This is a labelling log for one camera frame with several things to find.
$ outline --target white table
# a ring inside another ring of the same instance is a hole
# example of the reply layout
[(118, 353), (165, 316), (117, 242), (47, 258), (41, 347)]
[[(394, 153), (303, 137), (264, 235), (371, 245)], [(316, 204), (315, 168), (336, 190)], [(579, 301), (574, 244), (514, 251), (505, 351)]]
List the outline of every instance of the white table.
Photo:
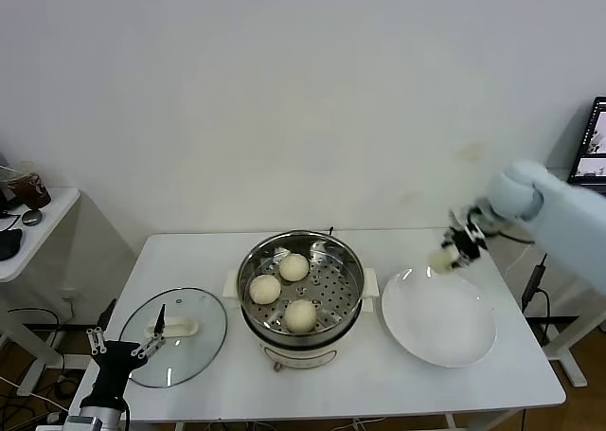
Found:
[[(21, 275), (38, 252), (38, 249), (40, 249), (48, 236), (80, 197), (80, 192), (75, 188), (49, 188), (48, 192), (50, 193), (51, 201), (46, 207), (41, 208), (43, 213), (42, 220), (37, 225), (31, 227), (23, 226), (21, 221), (14, 226), (14, 228), (23, 229), (24, 232), (21, 248), (13, 258), (0, 261), (0, 283), (13, 281)], [(27, 207), (20, 206), (9, 213), (23, 215), (26, 211)], [(0, 230), (8, 227), (12, 221), (13, 218), (11, 217), (0, 220)], [(30, 288), (38, 296), (42, 296), (47, 302), (52, 303), (53, 308), (56, 309), (60, 317), (67, 318), (69, 316), (68, 304), (62, 300), (57, 291), (46, 286), (44, 281), (38, 281), (35, 285), (30, 285)], [(0, 333), (2, 333), (0, 346), (7, 339), (10, 339), (37, 359), (24, 378), (22, 387), (17, 392), (19, 395), (26, 396), (35, 387), (45, 366), (60, 368), (62, 366), (62, 357), (52, 347), (21, 324), (21, 321), (13, 314), (8, 313), (8, 310), (9, 307), (0, 300)], [(54, 338), (55, 347), (59, 345), (61, 338), (61, 333)], [(76, 358), (72, 357), (70, 356), (69, 359), (66, 359), (65, 365), (69, 368), (81, 367), (84, 360), (78, 356)]]
[[(405, 267), (423, 267), (441, 230), (342, 231), (380, 289)], [(131, 313), (175, 287), (198, 287), (221, 297), (227, 272), (271, 234), (155, 235), (141, 252), (108, 327), (119, 337)], [(485, 411), (470, 429), (488, 429), (524, 407), (560, 404), (565, 393), (492, 259), (462, 274), (494, 307), (498, 336), (491, 353), (468, 368), (422, 362), (392, 339), (379, 314), (361, 314), (346, 348), (315, 369), (273, 371), (238, 306), (226, 300), (227, 336), (217, 358), (199, 375), (168, 389), (129, 383), (125, 398), (135, 422), (210, 422), (383, 417)], [(71, 413), (91, 390), (91, 363)]]

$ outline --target cable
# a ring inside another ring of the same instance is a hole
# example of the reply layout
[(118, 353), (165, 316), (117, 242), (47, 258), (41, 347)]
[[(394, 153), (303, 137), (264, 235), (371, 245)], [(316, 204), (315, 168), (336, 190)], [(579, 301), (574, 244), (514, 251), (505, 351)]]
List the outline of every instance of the cable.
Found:
[(521, 244), (534, 244), (533, 240), (522, 240), (517, 237), (513, 237), (512, 235), (506, 234), (505, 232), (499, 232), (499, 235), (504, 239), (511, 240), (512, 242), (521, 243)]
[(18, 404), (5, 404), (5, 405), (3, 405), (2, 406), (2, 414), (5, 415), (7, 409), (9, 409), (10, 407), (16, 408), (17, 410), (15, 410), (12, 414), (10, 414), (9, 418), (7, 419), (7, 422), (10, 419), (12, 419), (16, 414), (18, 414), (22, 410), (27, 410), (31, 414), (31, 417), (35, 417), (36, 416), (36, 411), (34, 409), (32, 409), (31, 407), (22, 406), (22, 405), (18, 405)]
[(36, 307), (13, 308), (12, 310), (8, 310), (8, 313), (16, 313), (19, 311), (42, 311), (44, 313), (52, 314), (52, 316), (55, 317), (55, 322), (57, 323), (57, 327), (55, 328), (55, 333), (53, 334), (53, 339), (50, 341), (50, 346), (52, 347), (52, 345), (55, 343), (55, 339), (57, 338), (57, 332), (59, 331), (59, 327), (61, 326), (57, 313), (50, 311), (46, 308), (36, 308)]
[(16, 431), (18, 429), (21, 429), (23, 426), (25, 426), (26, 424), (30, 424), (32, 422), (36, 422), (38, 419), (41, 419), (42, 417), (46, 417), (46, 413), (41, 414), (41, 415), (37, 415), (36, 417), (32, 417), (29, 420), (26, 420), (25, 422), (21, 422), (19, 424), (15, 424), (14, 426), (11, 426), (10, 428), (7, 429), (7, 431)]
[(335, 428), (332, 428), (330, 431), (337, 431), (337, 429), (345, 429), (345, 428), (349, 428), (350, 426), (353, 427), (353, 424), (360, 424), (362, 426), (362, 429), (365, 429), (364, 425), (365, 423), (374, 423), (374, 422), (382, 422), (383, 420), (385, 420), (387, 417), (381, 417), (379, 419), (369, 419), (369, 420), (358, 420), (358, 419), (352, 419), (352, 423), (350, 424), (345, 424), (343, 426), (337, 426)]
[(526, 409), (522, 411), (522, 424), (520, 424), (520, 431), (524, 431), (526, 428)]
[[(56, 322), (56, 328), (55, 328), (55, 331), (53, 333), (52, 340), (50, 342), (50, 346), (52, 346), (55, 343), (55, 340), (57, 338), (57, 333), (58, 333), (58, 330), (59, 330), (59, 327), (60, 327), (59, 317), (54, 312), (52, 312), (52, 311), (50, 311), (48, 309), (45, 309), (45, 308), (35, 308), (35, 307), (14, 308), (12, 310), (9, 310), (9, 313), (16, 313), (16, 312), (21, 312), (21, 311), (42, 311), (44, 313), (52, 314), (52, 316), (55, 318), (55, 322)], [(17, 377), (17, 381), (16, 381), (18, 384), (21, 384), (21, 382), (25, 378), (27, 372), (29, 371), (29, 369), (31, 368), (31, 366), (33, 365), (34, 362), (35, 362), (35, 359), (32, 360), (31, 362), (29, 362), (29, 364), (27, 364), (27, 366), (19, 374), (19, 376)], [(65, 367), (65, 357), (62, 355), (62, 373), (64, 371), (64, 367)], [(25, 400), (21, 404), (10, 404), (9, 403), (9, 401), (12, 400), (12, 399), (14, 399), (14, 400), (22, 399), (22, 397), (13, 396), (13, 392), (15, 390), (16, 384), (12, 384), (12, 385), (13, 385), (13, 388), (10, 390), (9, 395), (8, 396), (2, 395), (2, 396), (5, 397), (5, 398), (7, 398), (7, 403), (5, 404), (5, 406), (15, 407), (16, 410), (7, 416), (7, 409), (6, 408), (2, 408), (2, 421), (0, 422), (0, 429), (6, 427), (7, 422), (9, 422), (15, 415), (17, 415), (20, 410), (23, 410), (23, 409), (29, 409), (29, 410), (31, 410), (29, 407), (26, 406), (27, 401), (29, 401), (29, 399), (31, 398), (31, 395), (23, 397), (23, 398), (25, 398)], [(48, 394), (49, 389), (52, 388), (53, 386), (54, 386), (54, 383), (51, 384), (50, 386), (39, 388), (36, 391), (47, 390), (45, 392), (45, 394)]]
[(274, 431), (277, 431), (277, 428), (275, 426), (273, 426), (272, 424), (269, 424), (266, 422), (254, 422), (254, 425), (258, 425), (258, 424), (260, 424), (261, 426), (267, 426), (269, 429), (273, 429)]
[(10, 223), (9, 227), (2, 229), (2, 232), (4, 232), (5, 230), (11, 230), (17, 224), (17, 222), (21, 219), (21, 215), (12, 215), (10, 213), (6, 213), (5, 216), (11, 216), (14, 218), (14, 220), (12, 221), (12, 223)]
[(129, 404), (126, 402), (124, 398), (120, 398), (122, 404), (124, 404), (124, 412), (126, 413), (126, 420), (124, 422), (124, 431), (129, 431), (131, 428), (131, 409), (129, 408)]
[(528, 249), (530, 249), (530, 246), (532, 246), (531, 244), (528, 245), (526, 248), (524, 248), (524, 251), (522, 251), (522, 254), (520, 255), (520, 257), (518, 257), (518, 259), (516, 259), (514, 262), (511, 263), (511, 265), (507, 268), (507, 270), (505, 271), (505, 274), (503, 275), (503, 279), (507, 279), (509, 271), (515, 267), (518, 262), (520, 260), (522, 260), (522, 258), (524, 257), (524, 255), (526, 254), (526, 252), (528, 251)]
[(549, 294), (540, 287), (537, 288), (537, 292), (545, 296), (545, 302), (547, 306), (547, 318), (545, 320), (543, 337), (541, 338), (541, 346), (544, 346), (547, 342), (547, 330), (549, 330), (549, 321), (551, 320), (551, 300), (549, 299)]
[[(19, 388), (19, 386), (18, 386), (17, 384), (14, 384), (14, 383), (13, 383), (13, 382), (11, 382), (10, 380), (5, 379), (5, 378), (4, 378), (4, 377), (2, 377), (2, 376), (0, 376), (0, 380), (2, 380), (2, 381), (4, 381), (4, 382), (6, 382), (7, 384), (11, 384), (12, 386), (15, 386), (15, 387)], [(69, 413), (69, 410), (67, 410), (65, 407), (63, 407), (63, 406), (62, 406), (62, 405), (60, 405), (60, 404), (55, 403), (55, 402), (54, 402), (54, 401), (52, 401), (52, 400), (49, 400), (48, 398), (45, 398), (44, 396), (37, 395), (37, 394), (35, 394), (35, 393), (33, 393), (33, 392), (32, 392), (32, 393), (30, 393), (30, 395), (31, 395), (31, 396), (34, 396), (34, 397), (36, 397), (36, 398), (38, 398), (39, 400), (43, 400), (43, 401), (46, 401), (46, 402), (48, 402), (48, 403), (51, 403), (51, 404), (53, 404), (53, 405), (57, 406), (57, 407), (58, 407), (60, 410), (64, 410), (65, 412)]]

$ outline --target perforated steamer tray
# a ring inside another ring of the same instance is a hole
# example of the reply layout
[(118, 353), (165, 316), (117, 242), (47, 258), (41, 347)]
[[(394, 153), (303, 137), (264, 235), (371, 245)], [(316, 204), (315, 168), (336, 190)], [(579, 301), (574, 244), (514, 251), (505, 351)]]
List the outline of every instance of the perforated steamer tray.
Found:
[[(270, 261), (259, 269), (259, 275), (276, 275), (277, 263)], [(375, 271), (372, 268), (364, 269), (365, 283), (362, 291), (362, 311), (373, 313), (373, 297), (378, 297), (379, 286)], [(223, 288), (223, 297), (234, 299), (233, 305), (239, 306), (238, 302), (238, 270), (231, 270), (227, 275), (227, 282)], [(351, 311), (353, 296), (351, 284), (348, 284), (347, 276), (343, 276), (335, 264), (329, 261), (328, 266), (322, 262), (310, 262), (310, 274), (298, 282), (285, 284), (286, 281), (280, 279), (282, 284), (282, 293), (280, 298), (269, 305), (258, 305), (254, 303), (250, 296), (247, 298), (247, 306), (251, 309), (251, 314), (260, 322), (264, 322), (269, 328), (278, 332), (288, 332), (283, 327), (281, 321), (284, 311), (291, 301), (305, 298), (313, 303), (318, 313), (316, 329), (322, 330), (329, 328), (341, 321), (344, 315)]]

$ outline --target steamed bun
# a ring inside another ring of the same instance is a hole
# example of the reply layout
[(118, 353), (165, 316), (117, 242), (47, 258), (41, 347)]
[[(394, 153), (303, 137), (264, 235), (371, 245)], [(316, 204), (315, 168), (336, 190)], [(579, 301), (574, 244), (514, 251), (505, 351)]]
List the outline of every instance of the steamed bun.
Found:
[(280, 275), (289, 282), (300, 281), (310, 271), (310, 263), (300, 254), (289, 254), (279, 265)]
[(308, 300), (297, 300), (284, 312), (286, 328), (293, 333), (305, 333), (315, 325), (315, 308)]
[(248, 293), (259, 305), (268, 305), (277, 300), (282, 292), (280, 281), (272, 275), (260, 275), (253, 279), (248, 287)]

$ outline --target computer mouse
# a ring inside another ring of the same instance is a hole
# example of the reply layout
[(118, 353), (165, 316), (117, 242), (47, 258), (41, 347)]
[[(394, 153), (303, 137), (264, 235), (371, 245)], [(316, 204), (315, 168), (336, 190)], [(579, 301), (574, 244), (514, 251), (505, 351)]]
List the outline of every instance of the computer mouse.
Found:
[(42, 220), (42, 211), (28, 210), (21, 217), (21, 222), (24, 225), (36, 225)]

